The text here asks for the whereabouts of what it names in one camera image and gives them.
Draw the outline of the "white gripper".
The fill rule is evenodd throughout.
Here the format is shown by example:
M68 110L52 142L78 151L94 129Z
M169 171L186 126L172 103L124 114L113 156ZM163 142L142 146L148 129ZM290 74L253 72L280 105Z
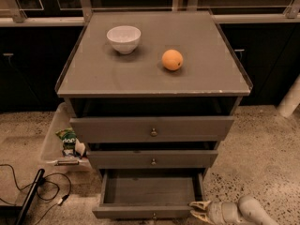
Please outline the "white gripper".
M198 201L191 202L189 206L203 211L207 210L207 213L191 210L190 214L211 225L226 225L229 223L239 225L243 221L237 204L234 202Z

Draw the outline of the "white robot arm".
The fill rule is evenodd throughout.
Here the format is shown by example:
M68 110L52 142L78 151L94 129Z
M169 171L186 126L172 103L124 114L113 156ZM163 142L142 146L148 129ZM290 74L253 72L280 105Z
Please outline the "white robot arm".
M191 202L190 214L211 225L279 225L258 200L246 195L237 202Z

